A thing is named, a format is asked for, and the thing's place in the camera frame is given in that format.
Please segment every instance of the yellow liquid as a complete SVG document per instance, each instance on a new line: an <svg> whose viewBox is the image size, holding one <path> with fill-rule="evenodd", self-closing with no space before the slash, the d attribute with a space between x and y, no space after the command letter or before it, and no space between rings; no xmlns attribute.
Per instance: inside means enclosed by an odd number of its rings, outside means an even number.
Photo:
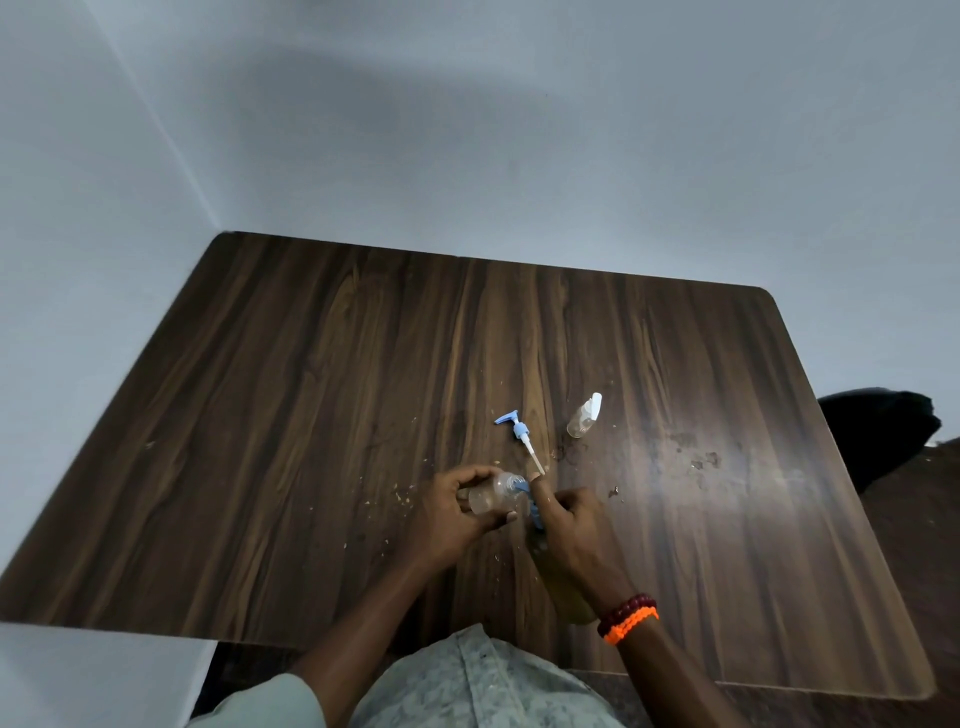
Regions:
<svg viewBox="0 0 960 728"><path fill-rule="evenodd" d="M530 551L530 556L537 565L537 571L543 579L543 586L553 599L557 616L561 621L569 624L590 624L596 621L597 616L593 614L593 610L580 594L580 590L570 581L563 567L557 563L550 549L547 548L546 534L531 527L527 530L526 542L527 550Z"/></svg>

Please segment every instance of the orange bracelet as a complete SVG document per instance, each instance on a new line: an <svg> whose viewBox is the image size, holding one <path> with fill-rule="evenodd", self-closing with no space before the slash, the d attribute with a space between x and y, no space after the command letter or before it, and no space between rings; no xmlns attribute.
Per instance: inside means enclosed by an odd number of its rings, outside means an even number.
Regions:
<svg viewBox="0 0 960 728"><path fill-rule="evenodd" d="M620 642L620 640L627 636L627 633L630 632L630 630L648 617L660 619L660 615L657 614L657 607L640 607L619 624L615 624L613 627L611 627L610 632L608 632L603 638L604 642L607 644L617 644Z"/></svg>

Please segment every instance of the wood grain surface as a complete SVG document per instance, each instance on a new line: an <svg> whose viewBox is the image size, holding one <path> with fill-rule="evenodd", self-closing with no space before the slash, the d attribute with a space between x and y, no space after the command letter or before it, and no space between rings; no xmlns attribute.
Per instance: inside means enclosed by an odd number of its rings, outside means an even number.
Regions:
<svg viewBox="0 0 960 728"><path fill-rule="evenodd" d="M244 233L211 243L0 580L0 618L305 648L434 471L527 469L492 424L515 408L558 486L607 500L635 582L711 677L933 691L763 290ZM437 578L395 647L476 621L622 670L557 622L520 522Z"/></svg>

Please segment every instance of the bracelet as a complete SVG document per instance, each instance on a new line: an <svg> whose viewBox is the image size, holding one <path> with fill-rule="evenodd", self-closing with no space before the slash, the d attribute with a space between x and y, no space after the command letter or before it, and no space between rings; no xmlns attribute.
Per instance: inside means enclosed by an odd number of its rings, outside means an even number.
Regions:
<svg viewBox="0 0 960 728"><path fill-rule="evenodd" d="M597 633L608 644L617 644L648 617L660 619L657 602L649 595L636 595L614 609L597 625Z"/></svg>

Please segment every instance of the light green shirt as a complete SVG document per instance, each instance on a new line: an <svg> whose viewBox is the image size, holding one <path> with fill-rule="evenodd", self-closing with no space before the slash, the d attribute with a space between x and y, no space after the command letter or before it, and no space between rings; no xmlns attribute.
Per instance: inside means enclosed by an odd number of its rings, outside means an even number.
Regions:
<svg viewBox="0 0 960 728"><path fill-rule="evenodd" d="M231 695L194 728L325 728L299 677ZM350 728L622 728L613 708L568 672L472 627L395 662L363 697Z"/></svg>

